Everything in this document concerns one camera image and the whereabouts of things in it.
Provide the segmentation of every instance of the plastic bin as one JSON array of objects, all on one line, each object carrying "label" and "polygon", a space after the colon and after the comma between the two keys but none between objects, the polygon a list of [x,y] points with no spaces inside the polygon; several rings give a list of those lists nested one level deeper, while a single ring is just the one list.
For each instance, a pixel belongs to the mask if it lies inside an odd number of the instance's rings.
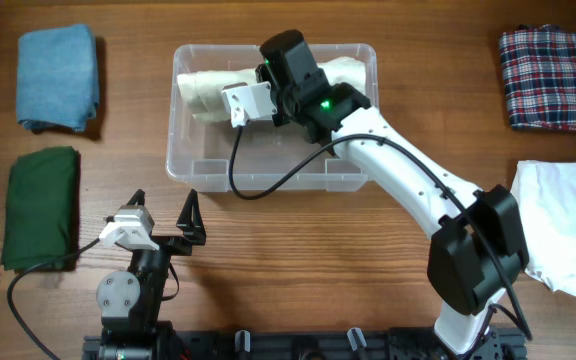
[{"label": "plastic bin", "polygon": [[[317,62],[349,56],[366,65],[366,96],[379,106],[377,56],[366,44],[310,45]],[[202,192],[225,192],[228,162],[237,133],[230,121],[202,124],[194,121],[181,98],[177,75],[206,70],[255,68],[263,61],[256,45],[183,45],[175,52],[170,93],[170,123],[166,172]],[[250,122],[237,151],[234,181],[241,190],[264,190],[319,147],[304,140],[297,124],[274,127],[272,122]],[[368,180],[351,163],[322,154],[279,190],[357,191]]]}]

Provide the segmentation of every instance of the dark green cloth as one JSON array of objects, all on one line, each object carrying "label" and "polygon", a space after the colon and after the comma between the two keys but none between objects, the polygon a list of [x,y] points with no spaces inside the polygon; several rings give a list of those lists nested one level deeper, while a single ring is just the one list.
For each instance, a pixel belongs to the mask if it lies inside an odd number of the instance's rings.
[{"label": "dark green cloth", "polygon": [[[79,215],[78,186],[79,153],[72,147],[47,148],[17,159],[6,196],[1,253],[5,270],[26,269],[70,252],[73,216]],[[53,269],[64,265],[57,263]]]}]

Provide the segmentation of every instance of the wooden surface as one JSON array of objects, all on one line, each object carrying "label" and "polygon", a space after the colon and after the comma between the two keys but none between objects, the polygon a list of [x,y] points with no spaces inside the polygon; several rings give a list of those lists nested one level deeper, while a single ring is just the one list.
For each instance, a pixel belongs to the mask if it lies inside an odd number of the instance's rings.
[{"label": "wooden surface", "polygon": [[[164,163],[172,57],[188,43],[259,44],[288,28],[310,43],[368,43],[377,52],[386,119],[484,188],[509,186],[517,160],[576,160],[575,135],[510,130],[497,53],[501,31],[519,23],[576,32],[576,1],[121,2],[0,7],[0,251],[10,165],[54,145],[82,154],[81,245],[137,188],[147,193],[155,233],[175,230],[189,189],[166,176]],[[86,136],[33,135],[15,123],[17,39],[72,23],[89,24],[103,39],[102,119]],[[440,298],[425,275],[429,242],[374,184],[350,194],[288,192],[257,202],[214,194],[200,202],[207,245],[174,259],[181,293],[160,313],[178,330],[431,326],[439,313]],[[74,273],[30,276],[15,293],[19,310],[54,352],[77,359],[82,337],[101,330],[98,282],[128,259],[98,246]],[[0,358],[38,358],[6,305],[12,278],[0,266]],[[551,294],[525,275],[515,288],[535,336],[530,358],[576,359],[576,298]]]}]

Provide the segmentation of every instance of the tabletop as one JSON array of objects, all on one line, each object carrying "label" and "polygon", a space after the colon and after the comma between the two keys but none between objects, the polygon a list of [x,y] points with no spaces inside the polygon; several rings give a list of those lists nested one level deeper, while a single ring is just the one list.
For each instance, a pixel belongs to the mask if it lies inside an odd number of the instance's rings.
[{"label": "tabletop", "polygon": [[[183,44],[260,44],[286,29],[310,43],[367,43],[377,54],[380,109],[436,162],[485,189],[510,186],[518,160],[576,161],[576,135],[515,132],[507,122],[498,40],[519,24],[576,32],[576,1],[0,1],[0,256],[8,172],[49,146],[81,152],[80,244],[133,192],[146,191],[156,234],[176,231],[190,188],[165,171],[172,59]],[[83,134],[35,135],[15,122],[17,40],[85,23],[97,39],[101,108]],[[174,258],[179,296],[160,319],[177,330],[305,331],[432,326],[441,299],[426,277],[429,242],[377,185],[355,193],[277,192],[246,202],[201,194],[208,232]],[[96,246],[69,273],[31,275],[19,311],[63,358],[101,331],[95,291],[129,254]],[[6,304],[14,277],[0,265],[0,358],[42,354]],[[167,291],[173,291],[169,280]],[[576,359],[576,298],[521,275],[515,283],[534,333],[531,359]],[[501,316],[493,323],[508,324]]]}]

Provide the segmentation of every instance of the blue and red plaid cloth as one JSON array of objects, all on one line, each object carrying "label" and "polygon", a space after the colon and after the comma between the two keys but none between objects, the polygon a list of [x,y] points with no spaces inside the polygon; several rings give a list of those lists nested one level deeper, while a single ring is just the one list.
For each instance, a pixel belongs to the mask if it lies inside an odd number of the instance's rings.
[{"label": "blue and red plaid cloth", "polygon": [[499,51],[510,126],[576,131],[576,34],[523,27],[503,33]]}]

